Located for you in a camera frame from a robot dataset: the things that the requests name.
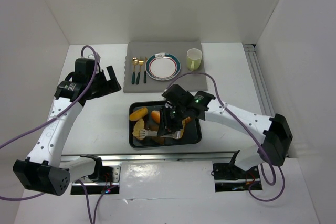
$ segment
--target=white wall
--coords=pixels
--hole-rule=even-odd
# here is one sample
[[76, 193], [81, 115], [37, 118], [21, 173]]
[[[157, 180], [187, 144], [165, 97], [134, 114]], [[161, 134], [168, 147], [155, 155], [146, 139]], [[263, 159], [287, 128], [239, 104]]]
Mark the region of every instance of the white wall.
[[71, 44], [256, 43], [278, 0], [46, 0]]
[[280, 0], [257, 44], [276, 112], [292, 127], [314, 207], [335, 222], [336, 0]]
[[[48, 116], [69, 44], [44, 0], [0, 0], [0, 144]], [[0, 152], [0, 194], [21, 197], [12, 166], [39, 133]], [[13, 223], [18, 202], [0, 200], [1, 223]]]

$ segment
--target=plate rim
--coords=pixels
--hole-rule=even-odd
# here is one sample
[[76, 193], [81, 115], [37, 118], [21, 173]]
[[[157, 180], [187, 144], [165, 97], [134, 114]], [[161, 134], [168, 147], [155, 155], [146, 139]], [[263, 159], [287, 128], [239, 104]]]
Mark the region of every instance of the plate rim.
[[[156, 58], [156, 55], [158, 55], [158, 54], [164, 54], [163, 58], [164, 57], [169, 57], [169, 58], [171, 58], [176, 63], [176, 70], [175, 70], [175, 72], [171, 76], [164, 77], [164, 78], [162, 78], [162, 77], [156, 77], [150, 71], [149, 66], [150, 66], [150, 63], [152, 62], [152, 60], [150, 60], [150, 59], [153, 58], [153, 57]], [[152, 79], [157, 80], [157, 81], [168, 81], [168, 80], [171, 80], [171, 79], [175, 78], [178, 75], [178, 73], [180, 73], [180, 71], [181, 71], [181, 63], [180, 63], [179, 59], [176, 56], [174, 56], [173, 54], [170, 54], [170, 53], [167, 53], [167, 52], [159, 52], [159, 53], [156, 53], [156, 54], [154, 54], [154, 55], [152, 55], [151, 57], [148, 58], [148, 60], [146, 62], [146, 65], [145, 65], [145, 68], [146, 68], [147, 74]]]

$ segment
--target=gray placemat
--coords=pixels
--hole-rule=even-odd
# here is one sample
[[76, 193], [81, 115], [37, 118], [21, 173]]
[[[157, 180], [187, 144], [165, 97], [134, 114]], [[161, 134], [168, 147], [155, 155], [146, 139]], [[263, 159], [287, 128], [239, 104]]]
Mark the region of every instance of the gray placemat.
[[[141, 68], [140, 83], [138, 85], [132, 84], [132, 73], [134, 66], [132, 65], [132, 58], [143, 58], [151, 57], [159, 52], [166, 52], [174, 55], [181, 63], [181, 71], [178, 76], [191, 72], [186, 66], [186, 55], [187, 51], [191, 48], [197, 48], [202, 51], [201, 42], [131, 42], [127, 47], [127, 56], [125, 58], [125, 78], [124, 78], [124, 93], [156, 93], [163, 92], [167, 85], [172, 81], [157, 81], [149, 77], [147, 74], [147, 83], [143, 83], [143, 74], [145, 71], [144, 65]], [[136, 66], [135, 77], [139, 71], [139, 66]], [[205, 72], [204, 69], [204, 55], [202, 63], [194, 72]], [[208, 86], [206, 83], [206, 76], [201, 76], [200, 74], [191, 74], [189, 76], [184, 76], [176, 81], [183, 89], [187, 91], [207, 91]]]

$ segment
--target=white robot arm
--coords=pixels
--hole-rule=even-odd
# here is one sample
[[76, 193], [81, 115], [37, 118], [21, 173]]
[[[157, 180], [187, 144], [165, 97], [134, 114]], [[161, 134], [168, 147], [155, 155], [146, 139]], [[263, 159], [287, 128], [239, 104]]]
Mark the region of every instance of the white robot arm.
[[[199, 118], [220, 123], [248, 134], [245, 128], [228, 113], [235, 114], [244, 126], [252, 133], [272, 165], [284, 164], [292, 134], [286, 118], [276, 114], [274, 118], [254, 114], [225, 102], [221, 103], [213, 95], [199, 91], [195, 96], [186, 92], [179, 85], [170, 86], [162, 95], [166, 98], [166, 106], [160, 110], [160, 127], [158, 136], [172, 134], [181, 129], [181, 120], [186, 117]], [[266, 161], [257, 144], [240, 150], [233, 156], [232, 164], [247, 171], [253, 166]]]
[[[94, 71], [93, 63], [91, 59], [76, 60], [75, 72], [70, 73], [57, 87], [49, 120], [57, 117], [58, 112], [63, 111], [82, 93]], [[112, 67], [107, 67], [107, 70], [111, 80], [106, 80], [99, 67], [94, 82], [82, 99], [43, 130], [24, 161], [15, 162], [13, 171], [26, 189], [59, 196], [71, 182], [81, 177], [88, 176], [91, 180], [99, 178], [103, 169], [101, 158], [83, 155], [65, 164], [60, 163], [60, 158], [72, 125], [85, 102], [121, 90]], [[283, 116], [277, 114], [270, 118], [257, 115], [227, 103], [223, 103], [223, 107], [211, 94], [199, 91], [193, 96], [176, 84], [169, 87], [163, 96], [166, 98], [166, 106], [160, 109], [158, 136], [180, 131], [181, 121], [188, 116], [217, 122], [246, 133], [241, 124], [225, 110], [228, 108], [253, 133], [271, 163], [276, 166], [283, 165], [292, 140], [289, 126]], [[255, 145], [240, 150], [234, 155], [231, 163], [242, 170], [249, 170], [264, 161], [264, 157], [258, 152], [258, 146]]]
[[[60, 163], [72, 125], [86, 101], [121, 90], [113, 68], [107, 67], [110, 76], [110, 80], [107, 81], [100, 66], [95, 69], [94, 62], [90, 58], [76, 60], [75, 71], [57, 87], [53, 109], [48, 119], [56, 118], [56, 120], [44, 128], [41, 137], [26, 159], [15, 162], [13, 171], [26, 189], [59, 196], [66, 191], [71, 182], [81, 177], [88, 176], [91, 180], [99, 178], [103, 169], [99, 157], [82, 155], [75, 161]], [[88, 91], [66, 113], [57, 116], [80, 97], [94, 71], [96, 75]]]

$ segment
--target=white plate with red rim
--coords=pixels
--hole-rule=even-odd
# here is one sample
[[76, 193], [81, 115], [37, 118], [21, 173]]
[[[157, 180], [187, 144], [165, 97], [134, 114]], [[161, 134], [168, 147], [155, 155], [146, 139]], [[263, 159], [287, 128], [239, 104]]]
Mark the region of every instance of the white plate with red rim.
[[171, 80], [178, 75], [180, 70], [180, 61], [175, 56], [166, 52], [154, 54], [146, 62], [147, 74], [158, 81]]

